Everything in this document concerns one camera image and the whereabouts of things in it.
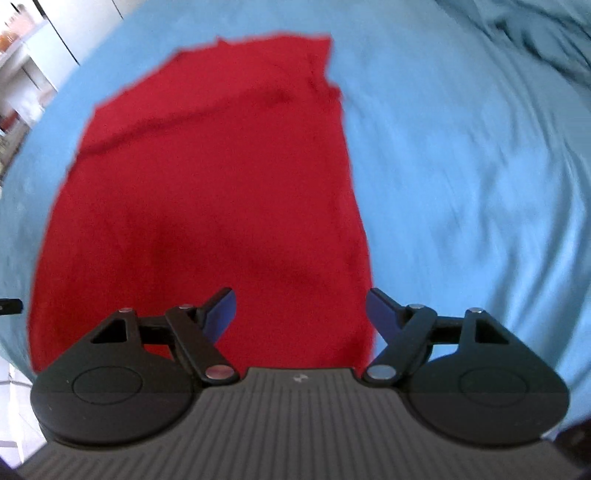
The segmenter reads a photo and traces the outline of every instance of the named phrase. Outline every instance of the blue bedsheet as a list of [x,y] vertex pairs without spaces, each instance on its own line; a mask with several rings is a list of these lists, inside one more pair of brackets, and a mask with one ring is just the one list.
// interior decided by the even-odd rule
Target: blue bedsheet
[[[567,381],[567,426],[591,413],[590,14],[574,0],[148,0],[15,160],[0,296],[28,307],[51,204],[98,102],[218,35],[330,33],[375,285],[440,314],[485,307]],[[0,346],[32,375],[25,315],[2,319]]]

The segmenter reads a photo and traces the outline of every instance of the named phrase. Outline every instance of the white cabinet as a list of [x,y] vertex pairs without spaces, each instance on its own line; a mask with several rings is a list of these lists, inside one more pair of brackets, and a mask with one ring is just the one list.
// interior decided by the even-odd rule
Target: white cabinet
[[141,4],[145,2],[145,0],[113,0],[121,16],[123,18],[127,17],[131,12],[133,12],[136,8],[138,8]]
[[40,4],[78,62],[123,20],[111,0],[41,0]]
[[77,67],[76,61],[49,22],[25,41],[31,60],[43,76],[59,90]]

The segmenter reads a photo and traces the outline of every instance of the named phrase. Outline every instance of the red cloth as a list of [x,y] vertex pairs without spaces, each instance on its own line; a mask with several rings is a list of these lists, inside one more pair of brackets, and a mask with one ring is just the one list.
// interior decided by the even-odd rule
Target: red cloth
[[371,278],[328,38],[182,51],[102,105],[53,209],[29,335],[47,367],[115,310],[229,286],[241,372],[366,365]]

